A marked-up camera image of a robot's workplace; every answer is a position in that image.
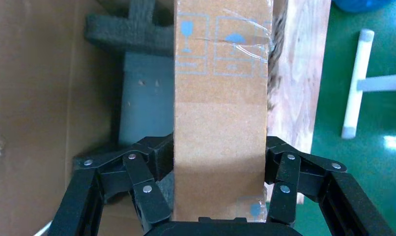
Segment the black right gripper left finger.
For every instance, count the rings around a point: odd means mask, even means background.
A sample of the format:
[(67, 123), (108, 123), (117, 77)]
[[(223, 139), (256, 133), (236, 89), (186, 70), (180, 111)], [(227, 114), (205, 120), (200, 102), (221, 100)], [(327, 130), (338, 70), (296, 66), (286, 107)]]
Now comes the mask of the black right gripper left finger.
[(79, 157), (49, 227), (51, 236), (95, 236), (104, 206), (128, 193), (145, 236), (170, 219), (157, 181), (173, 167), (173, 136), (145, 137), (130, 147)]

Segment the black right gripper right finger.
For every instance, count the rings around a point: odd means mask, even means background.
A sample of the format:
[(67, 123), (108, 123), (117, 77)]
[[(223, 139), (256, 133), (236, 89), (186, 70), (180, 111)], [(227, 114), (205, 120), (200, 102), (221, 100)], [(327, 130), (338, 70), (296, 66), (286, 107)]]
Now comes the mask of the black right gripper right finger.
[(393, 236), (360, 184), (335, 160), (301, 152), (278, 137), (266, 141), (265, 182), (273, 184), (267, 221), (293, 228), (297, 194), (317, 203), (333, 236)]

